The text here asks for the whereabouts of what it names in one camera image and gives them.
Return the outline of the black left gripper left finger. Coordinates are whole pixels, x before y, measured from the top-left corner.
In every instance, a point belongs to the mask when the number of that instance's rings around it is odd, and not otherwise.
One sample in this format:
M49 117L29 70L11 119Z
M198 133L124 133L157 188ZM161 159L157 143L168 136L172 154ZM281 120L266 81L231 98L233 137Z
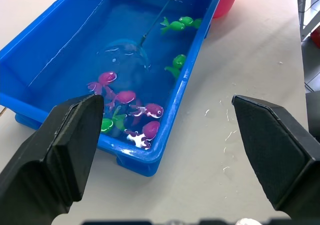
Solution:
M0 174L0 222L50 225L82 199L100 136L101 95L55 106Z

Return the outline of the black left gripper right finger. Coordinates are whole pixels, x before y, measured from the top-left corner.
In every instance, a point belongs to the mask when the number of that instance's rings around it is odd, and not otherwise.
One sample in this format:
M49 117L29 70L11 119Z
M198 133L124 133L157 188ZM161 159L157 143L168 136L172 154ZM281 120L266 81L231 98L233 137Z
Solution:
M320 144L282 106L243 95L232 105L246 156L276 211L271 225L320 223Z

